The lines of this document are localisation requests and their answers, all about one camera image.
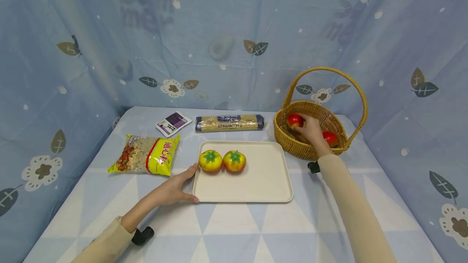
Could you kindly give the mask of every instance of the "wicker basket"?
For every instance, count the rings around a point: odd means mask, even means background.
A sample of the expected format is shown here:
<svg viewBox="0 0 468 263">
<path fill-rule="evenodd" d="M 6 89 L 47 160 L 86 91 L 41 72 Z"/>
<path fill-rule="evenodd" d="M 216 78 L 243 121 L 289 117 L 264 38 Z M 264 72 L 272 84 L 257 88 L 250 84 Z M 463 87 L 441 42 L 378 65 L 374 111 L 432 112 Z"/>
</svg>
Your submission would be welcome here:
<svg viewBox="0 0 468 263">
<path fill-rule="evenodd" d="M 354 87 L 357 89 L 359 95 L 361 96 L 361 100 L 363 103 L 362 118 L 356 130 L 349 138 L 346 135 L 345 129 L 343 128 L 341 122 L 329 109 L 317 103 L 309 101 L 296 101 L 291 103 L 291 98 L 293 97 L 293 93 L 299 79 L 306 73 L 317 70 L 326 70 L 338 73 L 339 75 L 346 78 L 349 82 L 351 82 L 352 85 L 354 85 Z M 290 130 L 290 128 L 287 126 L 286 118 L 292 113 L 302 113 L 313 116 L 314 118 L 320 121 L 320 128 L 323 132 L 331 131 L 335 133 L 338 137 L 338 146 L 332 149 L 332 151 L 336 155 L 340 155 L 341 153 L 348 150 L 348 148 L 351 145 L 351 141 L 366 123 L 367 100 L 363 90 L 354 81 L 354 79 L 352 79 L 346 73 L 343 73 L 334 68 L 315 67 L 302 72 L 296 77 L 296 79 L 292 82 L 292 84 L 289 87 L 289 91 L 286 95 L 286 99 L 284 100 L 283 107 L 276 113 L 275 118 L 273 120 L 275 128 L 275 139 L 277 143 L 279 143 L 283 147 L 283 149 L 289 152 L 291 155 L 295 155 L 299 158 L 311 161 L 316 161 L 318 159 L 317 152 L 315 152 L 315 149 L 314 147 L 312 147 L 310 142 L 307 139 L 305 139 L 300 133 Z"/>
</svg>

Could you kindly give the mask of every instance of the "red tomato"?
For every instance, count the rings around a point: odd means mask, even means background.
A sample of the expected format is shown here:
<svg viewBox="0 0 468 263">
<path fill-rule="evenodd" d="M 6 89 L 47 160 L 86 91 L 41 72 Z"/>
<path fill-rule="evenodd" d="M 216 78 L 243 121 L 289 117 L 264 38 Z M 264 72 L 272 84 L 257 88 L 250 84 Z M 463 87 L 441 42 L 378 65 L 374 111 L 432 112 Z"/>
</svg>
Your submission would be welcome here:
<svg viewBox="0 0 468 263">
<path fill-rule="evenodd" d="M 247 164 L 247 158 L 237 150 L 231 150 L 224 155 L 223 165 L 231 174 L 240 174 Z"/>
<path fill-rule="evenodd" d="M 304 119 L 302 119 L 302 117 L 298 114 L 291 114 L 288 116 L 288 118 L 286 118 L 286 124 L 289 126 L 289 128 L 294 126 L 303 127 Z"/>
<path fill-rule="evenodd" d="M 333 132 L 325 131 L 322 133 L 323 139 L 328 143 L 328 145 L 333 149 L 338 146 L 338 137 Z"/>
<path fill-rule="evenodd" d="M 200 155 L 200 158 L 198 158 L 198 164 L 202 170 L 208 173 L 217 174 L 222 168 L 223 159 L 218 152 L 207 150 Z"/>
</svg>

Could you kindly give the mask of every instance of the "yellow package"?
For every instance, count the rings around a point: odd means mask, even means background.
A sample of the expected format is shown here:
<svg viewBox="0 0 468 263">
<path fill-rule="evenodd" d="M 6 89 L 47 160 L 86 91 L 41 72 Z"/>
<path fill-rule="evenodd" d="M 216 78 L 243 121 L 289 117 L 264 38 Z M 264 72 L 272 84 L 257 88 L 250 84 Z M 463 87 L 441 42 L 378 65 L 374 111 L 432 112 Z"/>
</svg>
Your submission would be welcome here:
<svg viewBox="0 0 468 263">
<path fill-rule="evenodd" d="M 179 134 L 175 138 L 127 135 L 122 155 L 107 171 L 170 176 L 172 159 L 176 154 L 179 139 Z"/>
</svg>

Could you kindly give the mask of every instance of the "person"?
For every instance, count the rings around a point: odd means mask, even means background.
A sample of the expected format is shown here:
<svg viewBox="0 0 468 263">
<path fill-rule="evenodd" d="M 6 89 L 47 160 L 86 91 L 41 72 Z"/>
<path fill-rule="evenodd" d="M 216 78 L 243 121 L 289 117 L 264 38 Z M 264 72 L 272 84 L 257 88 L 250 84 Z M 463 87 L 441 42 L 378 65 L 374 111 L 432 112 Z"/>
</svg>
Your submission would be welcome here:
<svg viewBox="0 0 468 263">
<path fill-rule="evenodd" d="M 345 163 L 333 154 L 323 139 L 317 119 L 302 115 L 304 127 L 293 127 L 307 138 L 318 153 L 323 180 L 335 198 L 348 234 L 356 263 L 397 263 L 379 221 Z M 182 192 L 182 186 L 198 169 L 194 164 L 172 176 L 142 198 L 127 214 L 117 217 L 72 263 L 112 263 L 130 244 L 138 224 L 155 207 L 175 202 L 198 203 L 194 195 Z"/>
</svg>

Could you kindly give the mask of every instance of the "rectangular tray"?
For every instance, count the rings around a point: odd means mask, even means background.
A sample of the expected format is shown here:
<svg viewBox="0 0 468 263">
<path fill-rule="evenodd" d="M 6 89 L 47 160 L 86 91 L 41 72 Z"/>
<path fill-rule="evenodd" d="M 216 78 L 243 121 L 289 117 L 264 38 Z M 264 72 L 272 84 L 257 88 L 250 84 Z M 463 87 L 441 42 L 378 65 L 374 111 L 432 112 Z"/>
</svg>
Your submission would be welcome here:
<svg viewBox="0 0 468 263">
<path fill-rule="evenodd" d="M 283 148 L 276 142 L 205 141 L 198 156 L 206 150 L 216 150 L 221 156 L 239 150 L 246 156 L 247 165 L 240 174 L 230 174 L 223 168 L 210 175 L 199 169 L 193 195 L 201 202 L 286 203 L 293 199 Z"/>
</svg>

